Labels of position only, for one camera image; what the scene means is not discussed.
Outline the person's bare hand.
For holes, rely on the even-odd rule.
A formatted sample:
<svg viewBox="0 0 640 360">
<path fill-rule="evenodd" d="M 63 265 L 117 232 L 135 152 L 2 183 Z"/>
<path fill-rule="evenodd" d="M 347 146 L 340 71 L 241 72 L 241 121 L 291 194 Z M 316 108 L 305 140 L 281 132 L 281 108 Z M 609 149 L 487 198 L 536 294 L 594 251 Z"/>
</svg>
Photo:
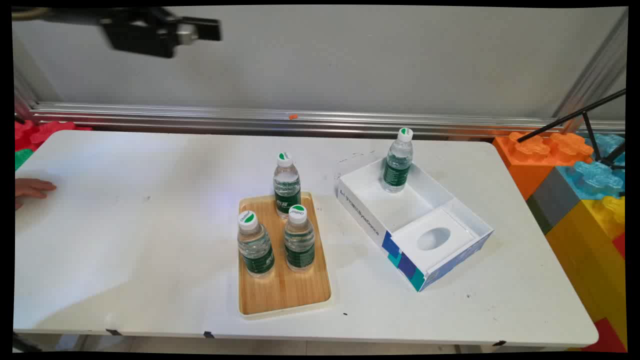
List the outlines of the person's bare hand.
<svg viewBox="0 0 640 360">
<path fill-rule="evenodd" d="M 48 193 L 55 191 L 57 187 L 50 181 L 38 178 L 16 178 L 14 189 L 14 209 L 18 210 L 23 206 L 22 198 L 45 199 Z"/>
</svg>

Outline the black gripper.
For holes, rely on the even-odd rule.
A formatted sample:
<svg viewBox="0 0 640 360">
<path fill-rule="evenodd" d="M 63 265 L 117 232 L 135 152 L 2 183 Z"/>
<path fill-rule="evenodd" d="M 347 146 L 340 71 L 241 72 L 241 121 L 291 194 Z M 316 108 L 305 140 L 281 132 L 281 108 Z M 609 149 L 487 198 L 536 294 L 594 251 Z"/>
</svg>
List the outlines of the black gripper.
<svg viewBox="0 0 640 360">
<path fill-rule="evenodd" d="M 178 45 L 179 18 L 164 7 L 111 7 L 100 17 L 100 27 L 114 50 L 171 59 Z M 181 42 L 220 42 L 217 19 L 181 18 Z"/>
</svg>

